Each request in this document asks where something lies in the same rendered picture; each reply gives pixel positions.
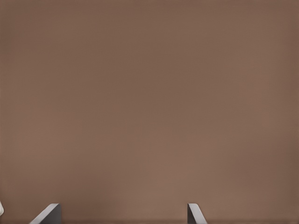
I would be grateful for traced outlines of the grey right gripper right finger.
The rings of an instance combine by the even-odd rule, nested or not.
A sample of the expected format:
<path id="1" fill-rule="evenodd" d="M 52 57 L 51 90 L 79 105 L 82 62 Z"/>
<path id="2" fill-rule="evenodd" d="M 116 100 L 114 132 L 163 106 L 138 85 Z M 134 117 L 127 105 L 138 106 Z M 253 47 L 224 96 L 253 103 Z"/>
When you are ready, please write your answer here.
<path id="1" fill-rule="evenodd" d="M 187 224 L 207 224 L 207 221 L 196 203 L 187 204 Z"/>

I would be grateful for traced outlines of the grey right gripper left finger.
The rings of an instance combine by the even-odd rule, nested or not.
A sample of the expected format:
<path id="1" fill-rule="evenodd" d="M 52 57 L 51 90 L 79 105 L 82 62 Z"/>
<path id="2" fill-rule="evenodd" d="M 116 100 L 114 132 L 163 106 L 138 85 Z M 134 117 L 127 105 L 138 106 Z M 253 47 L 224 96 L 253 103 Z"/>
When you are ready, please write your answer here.
<path id="1" fill-rule="evenodd" d="M 61 224 L 61 205 L 59 203 L 48 205 L 29 224 Z"/>

